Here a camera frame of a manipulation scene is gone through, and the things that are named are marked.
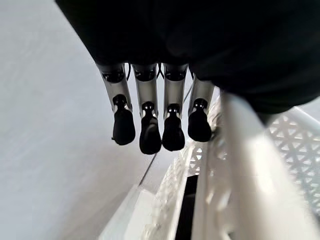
black cloth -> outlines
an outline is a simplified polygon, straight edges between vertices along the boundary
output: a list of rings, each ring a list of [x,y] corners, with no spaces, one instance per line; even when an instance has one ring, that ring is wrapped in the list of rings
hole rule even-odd
[[[57,0],[96,63],[188,63],[281,113],[320,95],[320,0]]]

gray floor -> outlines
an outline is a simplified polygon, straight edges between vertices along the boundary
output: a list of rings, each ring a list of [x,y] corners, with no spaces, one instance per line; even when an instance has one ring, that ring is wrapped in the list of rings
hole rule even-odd
[[[111,141],[105,86],[53,1],[2,0],[0,43],[0,239],[94,239],[152,156],[140,153],[139,134],[126,147]],[[132,75],[129,88],[139,133]],[[163,89],[159,80],[160,114]],[[175,156],[161,150],[146,189],[157,190]]]

robotic hand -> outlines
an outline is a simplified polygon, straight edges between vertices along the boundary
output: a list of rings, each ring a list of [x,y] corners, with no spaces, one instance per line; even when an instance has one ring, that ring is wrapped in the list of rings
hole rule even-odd
[[[214,86],[245,98],[265,124],[320,95],[317,1],[306,1],[304,7],[290,0],[56,2],[101,72],[119,145],[132,142],[136,134],[124,63],[134,70],[139,145],[145,154],[158,152],[161,145],[169,151],[184,147],[187,67],[195,74],[188,134],[200,142],[211,138],[207,113]],[[164,63],[162,140],[157,63]]]
[[[181,150],[185,136],[181,128],[187,64],[164,64],[164,132],[158,127],[158,100],[156,64],[133,64],[141,117],[140,150],[144,154],[155,154],[161,145],[169,151]],[[131,143],[136,135],[133,108],[123,63],[98,65],[111,108],[114,113],[113,137],[119,145]],[[214,86],[209,81],[195,77],[189,107],[188,133],[196,141],[210,139],[211,129],[207,122],[208,107]]]

wire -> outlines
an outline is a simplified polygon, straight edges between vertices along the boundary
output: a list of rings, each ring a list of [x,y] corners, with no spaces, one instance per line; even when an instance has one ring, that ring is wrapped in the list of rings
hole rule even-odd
[[[142,179],[141,179],[141,181],[140,181],[140,183],[139,183],[139,186],[141,186],[141,184],[144,182],[144,180],[145,180],[145,178],[146,178],[146,176],[147,176],[147,173],[149,172],[149,169],[150,169],[152,163],[154,162],[157,154],[158,154],[158,153],[155,153],[155,154],[153,155],[153,157],[152,157],[152,159],[151,159],[151,161],[150,161],[150,163],[149,163],[149,166],[148,166],[148,168],[145,170],[145,173],[144,173],[144,175],[143,175],[143,177],[142,177]]]
[[[131,64],[128,63],[128,65],[129,65],[129,70],[128,70],[128,75],[126,76],[126,80],[127,80],[127,81],[129,80],[130,73],[131,73]]]
[[[193,80],[194,77],[195,77],[195,75],[194,75],[194,73],[190,70],[190,68],[189,68],[189,71],[190,71],[190,74],[191,74],[191,77],[192,77],[192,80]]]
[[[156,75],[156,78],[158,78],[159,75],[161,74],[162,78],[165,79],[165,75],[164,75],[164,73],[163,73],[162,70],[161,70],[161,63],[160,63],[160,62],[158,63],[158,68],[159,68],[159,70],[158,70],[158,73],[157,73],[157,75]]]
[[[189,96],[189,94],[191,93],[191,89],[192,89],[192,86],[194,85],[194,83],[191,84],[188,92],[186,93],[184,99],[183,99],[183,104],[185,103],[185,101],[187,100],[187,97]]]

white laundry basket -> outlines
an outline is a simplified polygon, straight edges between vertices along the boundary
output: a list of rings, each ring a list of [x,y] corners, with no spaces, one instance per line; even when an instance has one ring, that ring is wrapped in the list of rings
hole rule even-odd
[[[311,214],[320,216],[320,123],[295,107],[264,130],[246,101],[221,96],[208,115],[212,140],[189,139],[155,196],[134,187],[99,240],[175,239],[193,175],[193,240],[320,239]]]

